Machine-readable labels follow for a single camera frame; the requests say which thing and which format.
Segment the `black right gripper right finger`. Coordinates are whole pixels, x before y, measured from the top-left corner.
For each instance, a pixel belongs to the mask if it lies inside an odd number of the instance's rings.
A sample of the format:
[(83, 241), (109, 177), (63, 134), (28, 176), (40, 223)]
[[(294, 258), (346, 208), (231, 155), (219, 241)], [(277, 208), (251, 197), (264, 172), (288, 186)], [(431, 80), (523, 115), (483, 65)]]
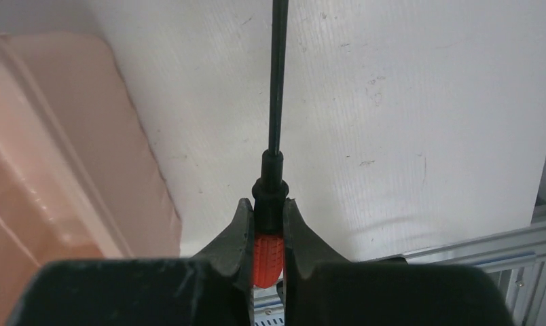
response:
[(287, 325), (512, 325), (490, 277), (462, 265), (402, 257), (352, 262), (283, 208)]

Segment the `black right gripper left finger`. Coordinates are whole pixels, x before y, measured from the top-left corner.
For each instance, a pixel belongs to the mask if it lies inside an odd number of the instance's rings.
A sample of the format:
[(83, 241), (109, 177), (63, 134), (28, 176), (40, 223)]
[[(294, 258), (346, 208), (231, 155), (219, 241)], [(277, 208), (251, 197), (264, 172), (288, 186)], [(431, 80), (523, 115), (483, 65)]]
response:
[(187, 258), (52, 261), (26, 286), (9, 325), (252, 325), (254, 221), (231, 223)]

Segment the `red handled screwdriver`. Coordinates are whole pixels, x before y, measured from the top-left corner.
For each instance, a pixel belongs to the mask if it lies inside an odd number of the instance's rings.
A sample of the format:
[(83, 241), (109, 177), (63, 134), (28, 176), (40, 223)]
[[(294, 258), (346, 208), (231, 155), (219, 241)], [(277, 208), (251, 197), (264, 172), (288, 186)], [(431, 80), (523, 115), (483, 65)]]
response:
[(272, 46), (268, 148), (261, 157), (261, 174), (252, 195), (255, 199), (253, 283), (266, 289), (274, 285), (284, 266), (283, 205), (289, 187), (283, 181), (280, 135), (283, 111), (285, 54), (289, 2), (272, 2)]

